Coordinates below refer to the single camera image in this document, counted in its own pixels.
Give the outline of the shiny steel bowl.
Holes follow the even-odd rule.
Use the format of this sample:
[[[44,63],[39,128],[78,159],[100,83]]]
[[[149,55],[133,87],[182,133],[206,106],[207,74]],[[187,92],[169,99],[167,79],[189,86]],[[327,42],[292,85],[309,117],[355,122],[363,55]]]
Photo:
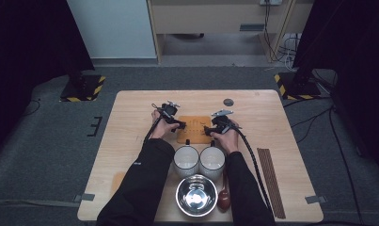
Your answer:
[[[217,189],[212,180],[195,174],[182,179],[175,192],[176,204],[188,217],[209,215],[217,203]]]

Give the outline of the white ribbed mug black rim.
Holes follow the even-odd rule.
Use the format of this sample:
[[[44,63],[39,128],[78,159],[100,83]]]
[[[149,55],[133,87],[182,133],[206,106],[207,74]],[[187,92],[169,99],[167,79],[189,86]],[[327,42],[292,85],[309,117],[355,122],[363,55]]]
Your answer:
[[[216,182],[222,175],[225,167],[225,154],[217,148],[214,142],[202,150],[199,156],[199,172]]]
[[[194,175],[198,172],[198,151],[190,144],[187,139],[186,143],[176,150],[173,159],[174,170],[180,178]]]

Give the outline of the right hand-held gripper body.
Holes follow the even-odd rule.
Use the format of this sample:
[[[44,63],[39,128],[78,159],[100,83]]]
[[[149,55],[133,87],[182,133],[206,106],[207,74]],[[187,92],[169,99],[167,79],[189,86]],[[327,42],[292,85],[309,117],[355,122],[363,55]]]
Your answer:
[[[213,113],[212,124],[215,125],[214,131],[218,134],[225,134],[229,129],[239,129],[235,123],[229,119],[232,110],[221,109]]]

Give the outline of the light wooden desk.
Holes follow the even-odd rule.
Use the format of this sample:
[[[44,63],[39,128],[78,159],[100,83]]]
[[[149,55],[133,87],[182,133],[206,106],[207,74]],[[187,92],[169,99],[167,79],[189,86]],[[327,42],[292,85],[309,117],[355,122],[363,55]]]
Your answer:
[[[166,35],[240,33],[240,24],[265,24],[257,33],[267,60],[273,62],[284,36],[303,32],[314,1],[283,0],[280,6],[261,6],[260,0],[147,0],[147,4],[158,57]]]

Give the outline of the person's left hand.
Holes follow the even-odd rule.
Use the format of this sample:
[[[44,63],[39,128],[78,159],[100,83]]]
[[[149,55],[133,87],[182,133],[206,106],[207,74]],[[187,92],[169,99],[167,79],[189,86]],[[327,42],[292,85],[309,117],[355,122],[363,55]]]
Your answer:
[[[151,113],[152,120],[158,121],[157,125],[150,133],[150,138],[163,138],[170,130],[175,127],[173,123],[167,123],[163,117],[160,116],[160,113],[157,110],[154,110]]]

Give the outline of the grey tape piece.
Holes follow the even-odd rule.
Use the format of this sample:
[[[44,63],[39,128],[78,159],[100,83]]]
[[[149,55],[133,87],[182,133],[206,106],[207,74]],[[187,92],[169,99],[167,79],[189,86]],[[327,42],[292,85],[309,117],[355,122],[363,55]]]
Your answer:
[[[87,194],[83,193],[81,195],[76,195],[73,199],[74,202],[81,202],[81,201],[93,201],[95,198],[95,194]]]
[[[327,198],[325,196],[307,196],[305,197],[305,200],[307,204],[327,202]]]

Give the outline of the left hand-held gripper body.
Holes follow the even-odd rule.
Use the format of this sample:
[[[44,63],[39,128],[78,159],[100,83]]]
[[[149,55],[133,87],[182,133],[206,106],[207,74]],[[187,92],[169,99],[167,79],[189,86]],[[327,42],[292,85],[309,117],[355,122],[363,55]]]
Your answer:
[[[176,103],[173,103],[171,101],[167,101],[166,103],[163,103],[160,107],[157,108],[157,111],[160,113],[160,115],[165,119],[166,122],[175,122],[174,116],[178,112],[178,108],[180,106]]]

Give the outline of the reddish brown wooden spoon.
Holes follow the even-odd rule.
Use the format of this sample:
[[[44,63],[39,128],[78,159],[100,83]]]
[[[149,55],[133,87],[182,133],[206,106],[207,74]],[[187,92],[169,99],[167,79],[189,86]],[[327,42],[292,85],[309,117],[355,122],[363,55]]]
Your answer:
[[[223,184],[222,189],[218,193],[217,206],[222,212],[227,212],[230,208],[230,196],[228,190],[228,176],[223,172]]]

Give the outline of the person's right hand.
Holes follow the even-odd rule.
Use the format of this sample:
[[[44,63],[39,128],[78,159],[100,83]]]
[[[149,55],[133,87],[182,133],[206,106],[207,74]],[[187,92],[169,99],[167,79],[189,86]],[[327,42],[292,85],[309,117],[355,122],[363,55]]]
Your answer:
[[[234,129],[229,129],[225,134],[212,134],[212,137],[228,154],[239,151],[239,134]]]

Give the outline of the black curtain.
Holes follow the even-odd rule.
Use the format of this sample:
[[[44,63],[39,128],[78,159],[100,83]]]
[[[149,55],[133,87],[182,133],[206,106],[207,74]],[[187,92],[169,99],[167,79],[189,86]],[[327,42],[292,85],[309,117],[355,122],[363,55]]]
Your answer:
[[[294,66],[338,75],[336,106],[358,149],[379,167],[379,0],[315,0]]]
[[[0,0],[0,146],[35,86],[92,68],[67,0]]]

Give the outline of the black stand with striped base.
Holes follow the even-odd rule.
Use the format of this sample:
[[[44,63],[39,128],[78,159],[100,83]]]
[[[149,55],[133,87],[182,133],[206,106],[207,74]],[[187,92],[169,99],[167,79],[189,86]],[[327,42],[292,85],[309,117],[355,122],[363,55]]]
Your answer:
[[[274,76],[278,90],[285,100],[306,100],[321,95],[309,66],[300,66],[295,72],[278,73]]]
[[[60,95],[61,102],[94,101],[102,90],[105,77],[99,74],[84,75],[81,72],[69,76]]]

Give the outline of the dark object under desk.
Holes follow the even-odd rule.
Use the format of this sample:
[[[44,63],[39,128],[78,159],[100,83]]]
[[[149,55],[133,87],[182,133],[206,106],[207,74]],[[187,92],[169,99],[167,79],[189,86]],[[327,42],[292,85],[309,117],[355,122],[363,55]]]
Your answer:
[[[197,40],[197,39],[202,39],[204,37],[204,33],[199,33],[199,34],[173,34],[173,37],[177,39],[182,39],[182,40]]]

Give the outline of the white cabinet panel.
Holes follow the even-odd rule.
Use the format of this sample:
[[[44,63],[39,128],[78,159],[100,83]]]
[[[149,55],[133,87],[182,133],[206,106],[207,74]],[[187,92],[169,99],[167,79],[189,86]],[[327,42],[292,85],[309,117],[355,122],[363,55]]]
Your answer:
[[[147,0],[67,0],[91,58],[156,58]]]

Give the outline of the row of wooden chopsticks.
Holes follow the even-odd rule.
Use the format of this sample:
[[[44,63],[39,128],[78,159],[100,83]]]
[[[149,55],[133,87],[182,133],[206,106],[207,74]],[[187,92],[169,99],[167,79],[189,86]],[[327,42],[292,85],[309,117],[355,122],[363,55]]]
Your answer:
[[[286,217],[286,213],[281,200],[271,152],[269,149],[262,148],[258,148],[257,152],[261,162],[264,181],[268,190],[269,202],[271,204],[274,216],[276,218],[284,219]]]

